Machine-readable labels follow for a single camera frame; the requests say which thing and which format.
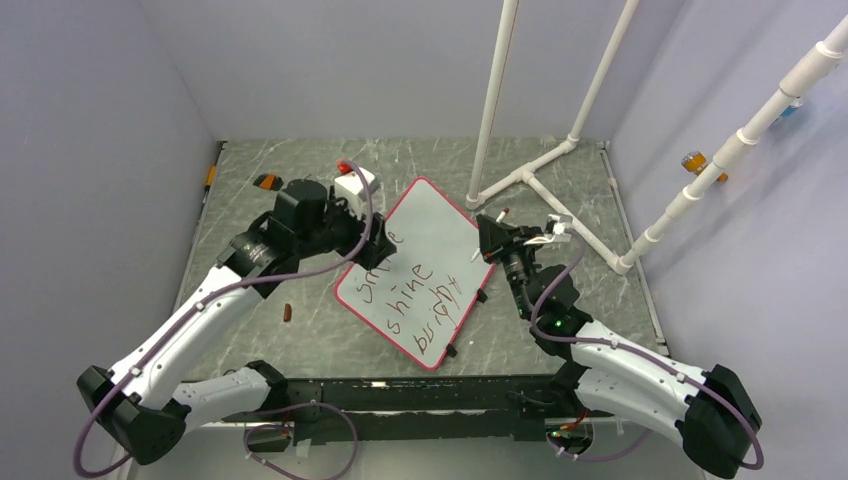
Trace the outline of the white marker pen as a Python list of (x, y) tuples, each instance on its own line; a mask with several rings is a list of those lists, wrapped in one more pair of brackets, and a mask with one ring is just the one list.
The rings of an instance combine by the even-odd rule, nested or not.
[(478, 247), (471, 255), (470, 261), (474, 262), (481, 256), (487, 256), (495, 246), (504, 241), (510, 227), (503, 223), (506, 216), (509, 214), (510, 208), (502, 209), (496, 217), (491, 215), (478, 213), (474, 220), (478, 227)]

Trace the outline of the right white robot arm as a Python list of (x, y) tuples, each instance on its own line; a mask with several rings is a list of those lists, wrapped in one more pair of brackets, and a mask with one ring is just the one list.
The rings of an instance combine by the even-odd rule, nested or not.
[(516, 226), (479, 214), (475, 257), (502, 268), (520, 318), (535, 343), (564, 363), (550, 382), (557, 411), (611, 414), (677, 444), (703, 471), (723, 479), (760, 470), (762, 418), (739, 376), (704, 369), (642, 347), (576, 305), (571, 272), (586, 241), (568, 217)]

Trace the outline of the red framed whiteboard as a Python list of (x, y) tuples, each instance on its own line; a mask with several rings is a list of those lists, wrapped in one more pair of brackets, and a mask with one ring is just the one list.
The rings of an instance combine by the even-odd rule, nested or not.
[(493, 266), (474, 258), (478, 227), (435, 184), (416, 178), (386, 216), (397, 251), (367, 271), (353, 264), (336, 300), (428, 371), (448, 356)]

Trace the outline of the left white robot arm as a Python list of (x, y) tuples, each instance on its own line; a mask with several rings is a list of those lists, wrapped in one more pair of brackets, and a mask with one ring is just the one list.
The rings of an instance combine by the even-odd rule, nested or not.
[(331, 186), (295, 179), (274, 206), (233, 237), (195, 292), (131, 354), (108, 368), (91, 366), (78, 389), (101, 426), (141, 465), (158, 461), (195, 428), (254, 412), (279, 417), (290, 402), (286, 377), (255, 360), (210, 380), (186, 373), (232, 323), (283, 282), (302, 277), (300, 263), (336, 253), (364, 269), (396, 252), (375, 209), (379, 180), (368, 172), (338, 176)]

